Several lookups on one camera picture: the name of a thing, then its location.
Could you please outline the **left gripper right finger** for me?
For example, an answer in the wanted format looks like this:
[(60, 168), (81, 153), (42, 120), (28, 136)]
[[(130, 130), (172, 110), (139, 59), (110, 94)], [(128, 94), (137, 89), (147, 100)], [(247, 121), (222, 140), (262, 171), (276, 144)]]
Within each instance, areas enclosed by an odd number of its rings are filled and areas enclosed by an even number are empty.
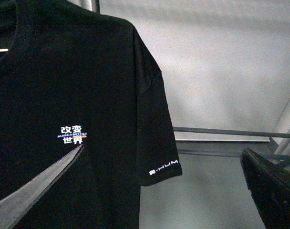
[(265, 228), (290, 229), (290, 173), (249, 148), (240, 162)]

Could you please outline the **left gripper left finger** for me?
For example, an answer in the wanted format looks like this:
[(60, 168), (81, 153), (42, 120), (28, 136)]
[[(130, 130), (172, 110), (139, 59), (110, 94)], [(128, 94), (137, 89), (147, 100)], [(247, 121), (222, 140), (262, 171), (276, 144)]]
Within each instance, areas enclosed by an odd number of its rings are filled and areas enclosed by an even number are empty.
[(14, 228), (40, 198), (75, 163), (83, 149), (83, 144), (77, 146), (31, 181), (0, 200), (0, 229)]

